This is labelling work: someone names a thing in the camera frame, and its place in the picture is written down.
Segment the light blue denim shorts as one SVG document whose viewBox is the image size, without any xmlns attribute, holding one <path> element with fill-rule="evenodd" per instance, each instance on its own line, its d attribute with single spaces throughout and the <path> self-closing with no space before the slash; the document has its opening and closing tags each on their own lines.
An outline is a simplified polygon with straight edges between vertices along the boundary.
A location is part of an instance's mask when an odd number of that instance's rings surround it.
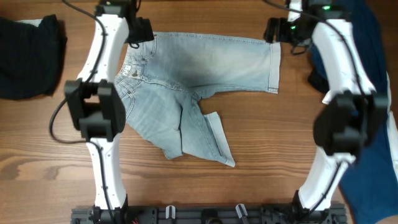
<svg viewBox="0 0 398 224">
<path fill-rule="evenodd" d="M 226 91 L 277 93 L 281 46 L 224 35 L 156 32 L 129 47 L 115 87 L 126 122 L 168 159 L 189 154 L 234 166 L 218 113 L 199 101 Z"/>
</svg>

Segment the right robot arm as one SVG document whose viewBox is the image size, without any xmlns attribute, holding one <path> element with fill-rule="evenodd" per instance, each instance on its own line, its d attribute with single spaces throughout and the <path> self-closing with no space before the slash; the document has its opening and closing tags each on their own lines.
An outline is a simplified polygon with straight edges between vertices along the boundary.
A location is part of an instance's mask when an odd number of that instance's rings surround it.
<svg viewBox="0 0 398 224">
<path fill-rule="evenodd" d="M 331 197 L 349 166 L 370 145 L 386 118 L 387 95 L 377 93 L 357 51 L 351 16 L 332 1 L 286 1 L 268 5 L 288 11 L 272 18 L 264 34 L 293 48 L 315 46 L 323 60 L 329 92 L 313 125 L 317 151 L 310 173 L 296 191 L 292 215 L 314 220 L 330 211 Z"/>
</svg>

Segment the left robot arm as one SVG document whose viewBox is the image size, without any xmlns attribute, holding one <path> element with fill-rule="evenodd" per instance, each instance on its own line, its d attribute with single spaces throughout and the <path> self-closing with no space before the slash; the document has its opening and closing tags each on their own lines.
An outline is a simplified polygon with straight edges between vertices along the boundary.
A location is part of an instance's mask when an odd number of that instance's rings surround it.
<svg viewBox="0 0 398 224">
<path fill-rule="evenodd" d="M 140 6 L 140 1 L 100 1 L 95 6 L 88 58 L 78 78 L 65 84 L 73 126 L 90 152 L 96 186 L 94 205 L 72 210 L 72 223 L 139 223 L 121 179 L 119 141 L 126 110 L 114 79 L 124 44 L 136 49 L 154 38 L 149 20 L 136 16 Z"/>
</svg>

